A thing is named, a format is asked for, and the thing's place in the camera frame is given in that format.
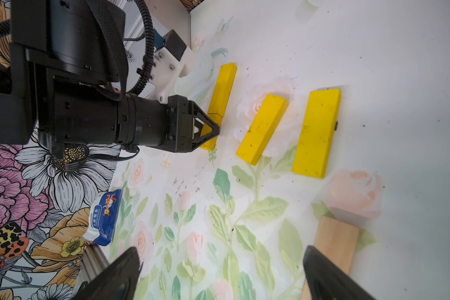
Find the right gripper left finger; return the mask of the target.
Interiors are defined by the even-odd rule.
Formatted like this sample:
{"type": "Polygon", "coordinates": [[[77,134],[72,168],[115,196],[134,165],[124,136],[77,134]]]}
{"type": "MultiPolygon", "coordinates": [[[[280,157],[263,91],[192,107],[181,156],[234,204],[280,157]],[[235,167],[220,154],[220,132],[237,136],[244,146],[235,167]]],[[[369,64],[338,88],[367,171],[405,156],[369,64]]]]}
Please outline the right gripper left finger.
{"type": "Polygon", "coordinates": [[[132,300],[141,271],[135,247],[109,262],[99,246],[84,250],[73,289],[74,300],[132,300]]]}

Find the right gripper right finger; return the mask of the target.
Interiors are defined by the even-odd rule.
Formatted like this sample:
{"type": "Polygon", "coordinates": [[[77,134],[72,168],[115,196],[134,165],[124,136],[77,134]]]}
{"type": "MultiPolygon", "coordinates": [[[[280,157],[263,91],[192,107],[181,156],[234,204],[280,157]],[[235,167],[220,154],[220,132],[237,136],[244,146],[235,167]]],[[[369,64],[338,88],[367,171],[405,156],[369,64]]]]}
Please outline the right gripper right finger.
{"type": "Polygon", "coordinates": [[[303,267],[312,300],[374,300],[312,245],[306,248],[303,267]]]}

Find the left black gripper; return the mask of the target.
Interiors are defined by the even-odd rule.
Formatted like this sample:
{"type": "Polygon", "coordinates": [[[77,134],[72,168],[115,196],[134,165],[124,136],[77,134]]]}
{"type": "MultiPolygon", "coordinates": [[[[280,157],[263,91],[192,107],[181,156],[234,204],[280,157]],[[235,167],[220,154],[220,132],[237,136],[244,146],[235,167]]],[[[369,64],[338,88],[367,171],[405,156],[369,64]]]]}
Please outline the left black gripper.
{"type": "Polygon", "coordinates": [[[147,146],[172,153],[190,153],[220,134],[194,101],[172,96],[167,104],[128,94],[117,107],[116,143],[124,150],[147,146]]]}

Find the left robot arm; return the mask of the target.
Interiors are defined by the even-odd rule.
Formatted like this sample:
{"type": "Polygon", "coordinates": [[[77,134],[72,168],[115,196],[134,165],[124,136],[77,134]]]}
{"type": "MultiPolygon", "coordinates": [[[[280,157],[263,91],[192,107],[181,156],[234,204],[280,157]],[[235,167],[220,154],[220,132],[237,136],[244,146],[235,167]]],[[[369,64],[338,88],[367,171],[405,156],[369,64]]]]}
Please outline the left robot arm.
{"type": "Polygon", "coordinates": [[[63,159],[86,144],[190,153],[219,125],[195,102],[171,95],[195,57],[175,31],[161,44],[147,4],[138,1],[146,42],[138,80],[127,87],[125,12],[109,1],[12,1],[0,22],[11,38],[0,64],[0,144],[39,142],[63,159]]]}

